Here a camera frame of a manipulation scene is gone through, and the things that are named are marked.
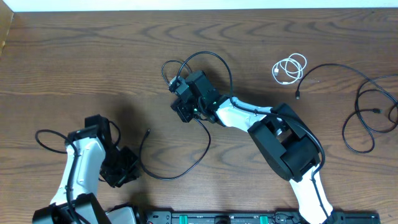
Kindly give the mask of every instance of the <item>white wall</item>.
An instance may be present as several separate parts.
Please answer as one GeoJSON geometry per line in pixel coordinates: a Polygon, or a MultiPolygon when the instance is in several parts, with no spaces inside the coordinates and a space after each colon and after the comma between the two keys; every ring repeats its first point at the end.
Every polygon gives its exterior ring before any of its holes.
{"type": "Polygon", "coordinates": [[[398,0],[3,0],[14,12],[398,7],[398,0]]]}

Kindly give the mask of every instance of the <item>coiled white cable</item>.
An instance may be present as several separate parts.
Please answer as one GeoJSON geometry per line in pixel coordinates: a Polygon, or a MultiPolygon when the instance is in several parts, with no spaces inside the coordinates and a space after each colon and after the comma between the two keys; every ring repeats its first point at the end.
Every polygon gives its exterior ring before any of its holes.
{"type": "Polygon", "coordinates": [[[289,84],[293,84],[297,80],[303,78],[303,71],[304,71],[304,68],[306,66],[307,66],[307,59],[302,54],[294,53],[294,54],[291,54],[288,58],[285,58],[285,59],[280,60],[279,62],[277,62],[272,67],[272,71],[271,72],[272,72],[272,76],[275,78],[275,81],[277,81],[279,84],[281,84],[281,85],[289,85],[289,84]],[[292,59],[292,56],[294,56],[294,55],[298,55],[298,56],[301,56],[302,58],[304,58],[304,62],[305,62],[304,66],[301,66],[301,64],[298,61],[292,59]],[[292,63],[297,68],[297,71],[291,72],[291,71],[287,70],[287,64],[289,62],[292,63]],[[279,73],[278,67],[281,67],[281,69],[283,69],[285,71],[286,75],[289,76],[290,78],[293,78],[294,80],[291,81],[291,82],[281,82],[281,81],[279,81],[276,78],[276,76],[278,76],[278,73],[279,73]]]}

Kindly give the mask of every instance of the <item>wood grain surface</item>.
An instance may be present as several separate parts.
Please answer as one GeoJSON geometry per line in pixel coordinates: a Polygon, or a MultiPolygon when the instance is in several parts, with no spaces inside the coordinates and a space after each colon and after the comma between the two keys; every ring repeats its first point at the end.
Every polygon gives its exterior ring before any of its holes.
{"type": "MultiPolygon", "coordinates": [[[[304,81],[296,100],[295,85],[279,85],[271,76],[273,64],[294,52],[307,57],[308,68],[330,62],[370,77],[397,73],[398,9],[16,14],[0,61],[0,222],[31,222],[59,186],[66,156],[39,147],[34,140],[38,129],[67,134],[99,113],[120,126],[121,144],[135,151],[151,128],[143,160],[157,174],[175,175],[189,167],[204,151],[207,136],[170,109],[176,97],[167,90],[160,67],[201,50],[228,62],[241,100],[263,106],[288,103],[317,135],[326,150],[322,184],[335,208],[374,211],[383,223],[398,223],[397,131],[376,134],[375,150],[365,155],[348,150],[341,138],[363,78],[321,68],[304,81]]],[[[228,92],[228,74],[217,59],[199,56],[190,66],[204,70],[215,87],[228,92]]],[[[177,69],[167,67],[169,79],[177,69]]],[[[398,93],[396,78],[379,84],[398,93]]],[[[371,93],[360,106],[388,109],[391,102],[371,93]]],[[[385,114],[364,116],[372,127],[391,125],[385,114]]],[[[169,182],[143,174],[120,189],[100,182],[102,207],[132,202],[174,210],[298,208],[290,184],[271,170],[249,135],[205,125],[211,147],[189,174],[169,182]]],[[[371,145],[357,119],[349,122],[347,137],[360,149],[371,145]]],[[[63,149],[61,139],[43,139],[63,149]]]]}

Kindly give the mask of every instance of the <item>brown tabletop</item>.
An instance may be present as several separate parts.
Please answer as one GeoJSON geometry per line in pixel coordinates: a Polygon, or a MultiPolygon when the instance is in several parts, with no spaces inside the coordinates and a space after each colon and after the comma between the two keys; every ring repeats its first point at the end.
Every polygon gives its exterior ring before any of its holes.
{"type": "MultiPolygon", "coordinates": [[[[119,125],[121,145],[134,151],[151,128],[143,160],[157,174],[188,168],[204,151],[207,136],[170,109],[176,96],[160,67],[201,50],[228,62],[239,99],[261,106],[288,103],[316,134],[326,151],[322,184],[335,208],[374,211],[383,223],[398,222],[397,131],[376,134],[375,150],[365,155],[351,152],[341,137],[364,79],[321,68],[303,82],[296,100],[296,85],[279,85],[271,76],[273,64],[294,52],[306,56],[307,70],[342,63],[370,77],[398,73],[397,9],[17,13],[0,60],[0,220],[31,222],[60,184],[66,156],[39,147],[38,129],[67,134],[99,113],[119,125]]],[[[228,92],[228,74],[217,59],[199,56],[190,66],[228,92]]],[[[169,79],[177,69],[167,67],[169,79]]],[[[398,93],[397,78],[379,84],[398,93]]],[[[370,93],[360,106],[388,109],[391,102],[370,93]]],[[[391,125],[386,115],[364,117],[377,129],[391,125]]],[[[272,171],[248,134],[205,125],[211,147],[189,174],[168,182],[143,174],[120,189],[100,182],[102,207],[132,202],[174,210],[298,208],[290,184],[272,171]]],[[[347,138],[359,149],[371,146],[356,118],[348,123],[347,138]]],[[[64,148],[58,137],[43,140],[64,148]]]]}

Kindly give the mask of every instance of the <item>cable connector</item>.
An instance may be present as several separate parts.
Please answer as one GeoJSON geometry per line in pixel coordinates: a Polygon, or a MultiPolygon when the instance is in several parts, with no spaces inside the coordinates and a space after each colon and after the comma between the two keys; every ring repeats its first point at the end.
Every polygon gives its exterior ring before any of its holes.
{"type": "Polygon", "coordinates": [[[383,113],[383,110],[379,108],[373,108],[372,111],[373,113],[383,113]]]}
{"type": "Polygon", "coordinates": [[[296,100],[300,99],[300,91],[296,91],[296,100]]]}

